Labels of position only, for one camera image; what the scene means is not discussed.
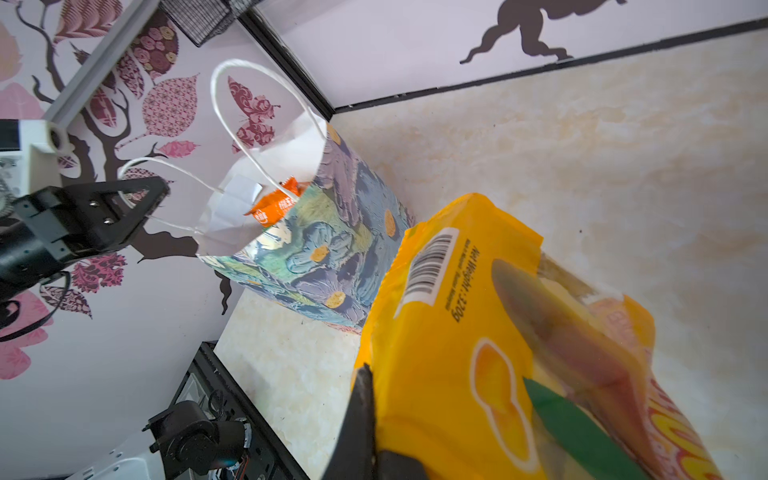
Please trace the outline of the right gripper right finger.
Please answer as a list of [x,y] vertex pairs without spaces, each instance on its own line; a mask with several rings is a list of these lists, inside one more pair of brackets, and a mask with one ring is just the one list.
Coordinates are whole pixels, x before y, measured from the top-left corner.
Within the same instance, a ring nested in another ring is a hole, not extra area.
[[428,480],[422,463],[396,452],[382,450],[376,457],[376,478],[378,480]]

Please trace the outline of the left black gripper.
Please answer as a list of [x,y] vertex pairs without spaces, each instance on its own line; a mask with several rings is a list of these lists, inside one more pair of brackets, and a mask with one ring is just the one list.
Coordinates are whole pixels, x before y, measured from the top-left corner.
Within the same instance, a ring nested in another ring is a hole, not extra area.
[[170,193],[158,176],[46,187],[14,202],[1,232],[1,286],[30,288],[131,243]]

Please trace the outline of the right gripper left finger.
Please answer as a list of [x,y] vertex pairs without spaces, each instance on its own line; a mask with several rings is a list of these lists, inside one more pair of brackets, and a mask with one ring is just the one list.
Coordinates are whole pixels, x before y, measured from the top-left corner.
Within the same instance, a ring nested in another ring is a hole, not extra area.
[[356,370],[337,443],[322,478],[375,479],[375,459],[373,375],[364,364]]

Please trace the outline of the yellow corn snack bag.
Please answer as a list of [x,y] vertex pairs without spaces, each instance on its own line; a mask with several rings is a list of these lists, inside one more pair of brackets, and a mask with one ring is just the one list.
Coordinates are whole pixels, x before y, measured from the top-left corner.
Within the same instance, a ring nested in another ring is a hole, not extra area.
[[656,380],[655,321],[465,195],[405,234],[363,328],[374,445],[430,479],[717,479]]

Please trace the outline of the orange snack bag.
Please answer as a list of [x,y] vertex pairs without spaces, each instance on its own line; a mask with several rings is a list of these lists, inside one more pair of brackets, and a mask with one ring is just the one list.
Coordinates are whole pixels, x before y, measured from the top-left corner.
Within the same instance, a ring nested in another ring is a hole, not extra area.
[[[280,185],[296,197],[301,197],[307,187],[306,183],[298,182],[294,177],[281,182]],[[295,204],[295,200],[277,189],[263,196],[245,216],[253,217],[262,227],[268,228],[279,222]]]

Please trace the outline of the patterned paper bag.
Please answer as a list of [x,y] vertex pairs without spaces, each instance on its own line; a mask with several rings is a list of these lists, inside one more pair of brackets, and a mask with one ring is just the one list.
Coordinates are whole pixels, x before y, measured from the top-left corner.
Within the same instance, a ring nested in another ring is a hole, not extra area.
[[[191,230],[197,257],[218,274],[310,319],[360,332],[415,221],[334,127],[303,105],[266,145],[232,131],[240,150]],[[306,183],[301,197],[281,185]],[[280,189],[296,204],[276,224],[245,216]]]

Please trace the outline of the left aluminium rail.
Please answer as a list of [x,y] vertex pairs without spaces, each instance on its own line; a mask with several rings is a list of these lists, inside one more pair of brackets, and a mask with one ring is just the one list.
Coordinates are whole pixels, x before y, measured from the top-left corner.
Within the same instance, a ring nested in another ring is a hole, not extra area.
[[81,110],[88,105],[96,89],[159,8],[159,4],[159,0],[130,3],[85,64],[46,110],[43,116],[45,121],[58,125],[63,130],[68,128]]

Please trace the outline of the black base frame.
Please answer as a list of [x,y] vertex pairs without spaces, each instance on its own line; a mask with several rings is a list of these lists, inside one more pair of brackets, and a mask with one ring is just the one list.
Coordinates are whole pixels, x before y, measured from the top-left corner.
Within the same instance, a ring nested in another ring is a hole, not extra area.
[[304,469],[215,354],[215,346],[214,342],[200,344],[171,402],[194,401],[211,420],[248,422],[251,443],[239,464],[204,477],[307,480]]

